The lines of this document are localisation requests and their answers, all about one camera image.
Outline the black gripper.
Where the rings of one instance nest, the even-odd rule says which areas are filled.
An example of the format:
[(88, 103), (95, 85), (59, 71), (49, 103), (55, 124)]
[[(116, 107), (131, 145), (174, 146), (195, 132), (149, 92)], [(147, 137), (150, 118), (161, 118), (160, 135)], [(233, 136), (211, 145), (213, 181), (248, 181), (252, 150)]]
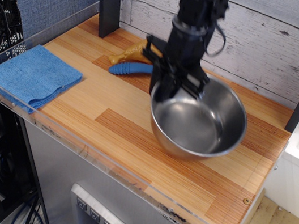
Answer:
[(177, 28), (172, 29), (167, 42), (156, 36), (147, 36), (143, 55), (153, 63), (150, 95), (153, 94), (154, 86), (159, 83), (157, 102), (174, 98), (180, 89), (193, 98), (199, 97), (210, 81), (200, 60), (211, 36), (211, 33), (197, 36)]

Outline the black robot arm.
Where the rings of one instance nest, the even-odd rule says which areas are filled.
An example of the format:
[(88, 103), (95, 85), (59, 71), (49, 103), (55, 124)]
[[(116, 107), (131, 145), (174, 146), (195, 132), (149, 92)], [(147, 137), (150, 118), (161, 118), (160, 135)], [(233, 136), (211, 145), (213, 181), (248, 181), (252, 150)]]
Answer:
[(199, 98), (209, 78), (200, 61), (214, 34), (223, 31), (217, 21), (225, 17), (228, 0), (180, 0), (167, 41), (147, 37), (143, 55), (153, 63), (150, 94), (163, 102), (185, 90)]

